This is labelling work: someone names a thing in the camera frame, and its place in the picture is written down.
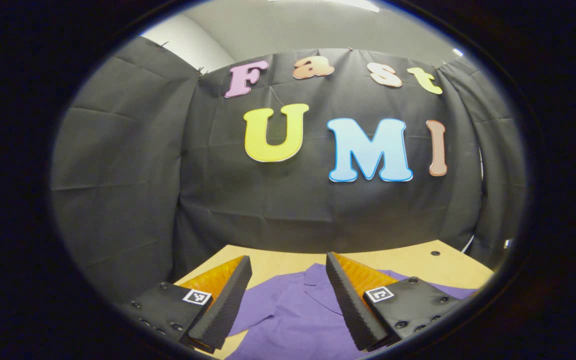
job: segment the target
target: white wall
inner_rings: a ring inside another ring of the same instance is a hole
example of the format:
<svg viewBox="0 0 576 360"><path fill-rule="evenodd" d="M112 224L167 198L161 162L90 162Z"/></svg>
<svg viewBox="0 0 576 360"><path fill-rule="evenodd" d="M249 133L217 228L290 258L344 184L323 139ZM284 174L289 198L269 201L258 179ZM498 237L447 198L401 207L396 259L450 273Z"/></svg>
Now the white wall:
<svg viewBox="0 0 576 360"><path fill-rule="evenodd" d="M202 73L233 64L233 57L196 22L179 13L141 34L185 60Z"/></svg>

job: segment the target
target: screw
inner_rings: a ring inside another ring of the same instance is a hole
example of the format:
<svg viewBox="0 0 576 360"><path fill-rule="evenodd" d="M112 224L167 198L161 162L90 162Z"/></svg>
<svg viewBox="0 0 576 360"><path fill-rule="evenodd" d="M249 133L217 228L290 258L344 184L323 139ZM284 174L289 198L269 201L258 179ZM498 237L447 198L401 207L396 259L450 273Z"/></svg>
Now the screw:
<svg viewBox="0 0 576 360"><path fill-rule="evenodd" d="M176 330L176 331L183 331L183 330L184 330L184 327L181 326L181 325L179 325L179 324L176 323L176 322L171 322L171 323L170 323L170 328L173 328L173 329Z"/></svg>

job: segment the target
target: purple shirt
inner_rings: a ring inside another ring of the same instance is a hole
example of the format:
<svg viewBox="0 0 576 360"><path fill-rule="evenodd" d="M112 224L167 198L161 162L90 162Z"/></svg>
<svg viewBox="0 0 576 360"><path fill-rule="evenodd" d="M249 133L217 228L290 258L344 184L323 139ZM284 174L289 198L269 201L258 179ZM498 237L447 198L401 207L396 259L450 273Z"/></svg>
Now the purple shirt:
<svg viewBox="0 0 576 360"><path fill-rule="evenodd" d="M380 271L396 280L407 278ZM458 299L477 290L431 285ZM246 329L226 360L355 360L369 354L357 350L322 264L246 290L229 336Z"/></svg>

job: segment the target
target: blue letter m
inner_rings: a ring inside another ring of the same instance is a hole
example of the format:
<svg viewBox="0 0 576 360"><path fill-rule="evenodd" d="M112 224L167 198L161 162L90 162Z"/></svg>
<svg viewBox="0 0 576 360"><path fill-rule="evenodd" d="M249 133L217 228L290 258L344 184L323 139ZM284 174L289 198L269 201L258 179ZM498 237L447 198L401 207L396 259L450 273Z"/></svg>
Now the blue letter m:
<svg viewBox="0 0 576 360"><path fill-rule="evenodd" d="M353 169L351 156L354 156L363 177L368 180L375 176L382 156L384 164L379 171L381 180L407 182L412 179L404 147L404 121L395 118L382 119L372 141L351 118L334 118L327 123L327 127L334 132L336 142L335 166L328 175L333 182L357 180L358 173Z"/></svg>

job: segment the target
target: ceiling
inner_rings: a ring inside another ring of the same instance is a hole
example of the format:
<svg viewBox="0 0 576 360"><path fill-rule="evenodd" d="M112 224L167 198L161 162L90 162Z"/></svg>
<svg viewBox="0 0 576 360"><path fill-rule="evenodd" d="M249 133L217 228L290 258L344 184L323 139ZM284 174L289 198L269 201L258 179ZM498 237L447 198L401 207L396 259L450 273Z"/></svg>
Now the ceiling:
<svg viewBox="0 0 576 360"><path fill-rule="evenodd" d="M210 0L183 11L235 62L311 48L372 50L438 66L451 39L390 4L366 9L325 0Z"/></svg>

